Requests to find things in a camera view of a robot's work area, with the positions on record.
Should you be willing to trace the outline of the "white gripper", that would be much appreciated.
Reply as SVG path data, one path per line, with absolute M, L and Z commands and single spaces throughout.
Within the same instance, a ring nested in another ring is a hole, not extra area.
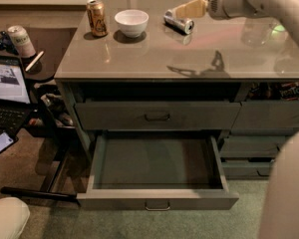
M 257 11 L 247 0 L 192 0 L 173 8 L 171 15 L 176 19 L 201 18 L 206 10 L 215 20 L 265 17 L 265 14 Z

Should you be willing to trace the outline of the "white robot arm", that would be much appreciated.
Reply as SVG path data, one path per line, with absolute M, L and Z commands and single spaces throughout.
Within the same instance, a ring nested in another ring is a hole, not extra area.
M 299 0 L 192 0 L 171 10 L 175 18 L 216 20 L 272 17 L 299 47 Z M 257 239 L 299 239 L 299 132 L 283 145 L 269 177 Z

